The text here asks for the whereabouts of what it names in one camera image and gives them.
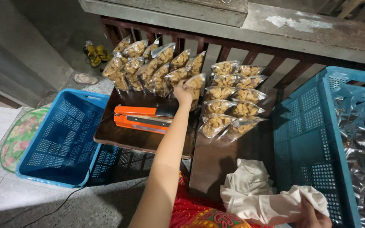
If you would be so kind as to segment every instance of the blue plastic basket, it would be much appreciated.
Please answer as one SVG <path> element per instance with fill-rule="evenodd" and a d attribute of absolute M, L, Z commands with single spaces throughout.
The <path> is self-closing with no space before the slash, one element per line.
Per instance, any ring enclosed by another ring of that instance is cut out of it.
<path fill-rule="evenodd" d="M 361 227 L 331 90 L 365 82 L 365 71 L 326 67 L 274 108 L 277 189 L 311 185 L 328 200 L 334 225 Z M 358 98 L 365 101 L 365 94 Z"/>
<path fill-rule="evenodd" d="M 99 177 L 104 167 L 114 164 L 118 150 L 93 140 L 108 99 L 94 92 L 62 90 L 17 165 L 16 175 L 68 188 L 84 186 L 90 174 Z"/>

